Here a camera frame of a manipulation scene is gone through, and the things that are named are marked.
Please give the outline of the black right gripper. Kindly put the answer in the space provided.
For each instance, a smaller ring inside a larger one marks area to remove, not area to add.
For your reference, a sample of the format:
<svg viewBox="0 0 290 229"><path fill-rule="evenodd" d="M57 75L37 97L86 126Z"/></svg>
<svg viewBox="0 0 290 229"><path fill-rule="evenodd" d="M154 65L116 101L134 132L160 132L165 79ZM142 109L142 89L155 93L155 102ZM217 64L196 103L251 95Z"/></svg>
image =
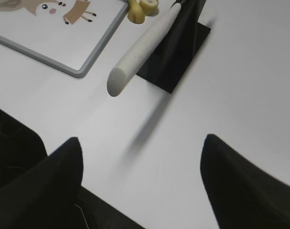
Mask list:
<svg viewBox="0 0 290 229"><path fill-rule="evenodd" d="M82 179L77 137L47 154L34 131L0 109L0 229L140 228Z"/></svg>

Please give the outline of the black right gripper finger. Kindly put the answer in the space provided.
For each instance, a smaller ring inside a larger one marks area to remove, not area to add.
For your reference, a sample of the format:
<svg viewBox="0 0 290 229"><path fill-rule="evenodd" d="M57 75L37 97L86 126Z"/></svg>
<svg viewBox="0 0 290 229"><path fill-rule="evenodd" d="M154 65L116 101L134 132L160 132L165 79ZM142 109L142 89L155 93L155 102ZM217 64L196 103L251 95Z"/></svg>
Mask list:
<svg viewBox="0 0 290 229"><path fill-rule="evenodd" d="M290 229L290 186L217 135L205 138L200 174L221 229Z"/></svg>

